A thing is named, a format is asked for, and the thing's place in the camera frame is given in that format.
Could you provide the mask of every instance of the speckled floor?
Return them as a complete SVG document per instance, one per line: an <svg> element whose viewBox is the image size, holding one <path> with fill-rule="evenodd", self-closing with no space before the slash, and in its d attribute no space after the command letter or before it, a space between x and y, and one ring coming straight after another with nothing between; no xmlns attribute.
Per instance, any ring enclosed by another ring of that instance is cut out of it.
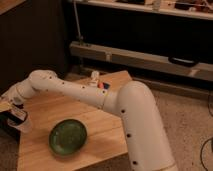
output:
<svg viewBox="0 0 213 171"><path fill-rule="evenodd" d="M206 139L213 136L213 117L209 114L207 99L193 99L156 90L153 90L153 94L179 170L204 170L200 164L200 148ZM18 144L0 130L0 171L15 170L17 156ZM210 143L204 148L203 160L208 170L213 171ZM127 154L81 169L81 171L100 170L130 171Z"/></svg>

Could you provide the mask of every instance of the white cylinder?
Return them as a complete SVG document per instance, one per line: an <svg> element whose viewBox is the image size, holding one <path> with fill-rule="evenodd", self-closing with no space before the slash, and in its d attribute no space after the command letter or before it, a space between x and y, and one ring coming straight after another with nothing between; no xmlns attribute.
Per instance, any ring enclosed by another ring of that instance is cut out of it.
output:
<svg viewBox="0 0 213 171"><path fill-rule="evenodd" d="M117 110L123 121L133 170L175 166L160 113L147 86L136 81L125 85L118 93Z"/></svg>
<svg viewBox="0 0 213 171"><path fill-rule="evenodd" d="M36 90L33 89L29 82L29 79L25 79L17 84L17 91L24 99L29 99L36 94Z"/></svg>
<svg viewBox="0 0 213 171"><path fill-rule="evenodd" d="M20 93L17 91L17 85L19 83L11 86L9 90L7 90L2 97L7 99L9 102L15 104L15 105L22 105L25 102L25 98L23 98Z"/></svg>
<svg viewBox="0 0 213 171"><path fill-rule="evenodd" d="M42 70L32 72L29 76L29 82L36 90L61 92L100 109L102 109L107 95L107 90L61 80Z"/></svg>

